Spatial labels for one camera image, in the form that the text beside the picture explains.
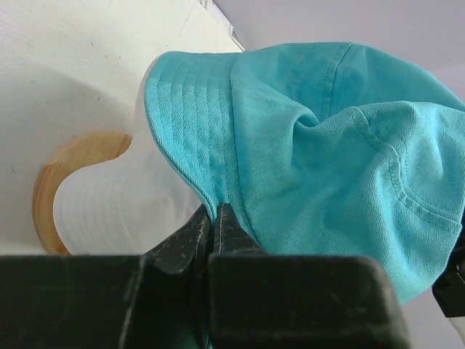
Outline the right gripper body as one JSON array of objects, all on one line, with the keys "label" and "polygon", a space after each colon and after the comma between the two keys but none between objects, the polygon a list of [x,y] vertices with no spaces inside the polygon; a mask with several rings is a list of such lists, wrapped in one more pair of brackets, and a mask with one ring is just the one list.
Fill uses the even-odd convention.
[{"label": "right gripper body", "polygon": [[464,317],[464,217],[458,240],[432,294],[446,318]]}]

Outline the white bucket hat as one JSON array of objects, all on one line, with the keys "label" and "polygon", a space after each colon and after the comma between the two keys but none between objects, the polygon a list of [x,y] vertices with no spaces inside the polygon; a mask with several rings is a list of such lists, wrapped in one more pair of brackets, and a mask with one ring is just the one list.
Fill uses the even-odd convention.
[{"label": "white bucket hat", "polygon": [[73,255],[144,254],[201,205],[153,140],[144,89],[138,91],[128,149],[70,174],[54,196],[54,225]]}]

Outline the teal bucket hat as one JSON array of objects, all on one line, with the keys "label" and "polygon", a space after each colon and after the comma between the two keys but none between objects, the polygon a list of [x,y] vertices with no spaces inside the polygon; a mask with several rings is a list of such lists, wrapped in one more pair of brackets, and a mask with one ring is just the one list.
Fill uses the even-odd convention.
[{"label": "teal bucket hat", "polygon": [[366,256],[399,301],[444,271],[464,213],[464,103],[348,42],[168,52],[145,82],[153,138],[209,216],[273,254]]}]

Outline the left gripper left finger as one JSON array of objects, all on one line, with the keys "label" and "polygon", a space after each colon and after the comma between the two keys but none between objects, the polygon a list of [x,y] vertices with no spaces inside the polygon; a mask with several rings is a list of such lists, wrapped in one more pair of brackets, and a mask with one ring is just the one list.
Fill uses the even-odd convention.
[{"label": "left gripper left finger", "polygon": [[143,348],[207,348],[206,260],[211,221],[199,206],[179,230],[147,254]]}]

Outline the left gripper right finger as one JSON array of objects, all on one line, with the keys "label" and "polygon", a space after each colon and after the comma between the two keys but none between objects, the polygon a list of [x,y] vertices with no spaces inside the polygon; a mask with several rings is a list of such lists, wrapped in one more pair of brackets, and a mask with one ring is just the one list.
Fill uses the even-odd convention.
[{"label": "left gripper right finger", "polygon": [[215,348],[275,348],[276,290],[270,258],[220,204],[209,257],[209,329]]}]

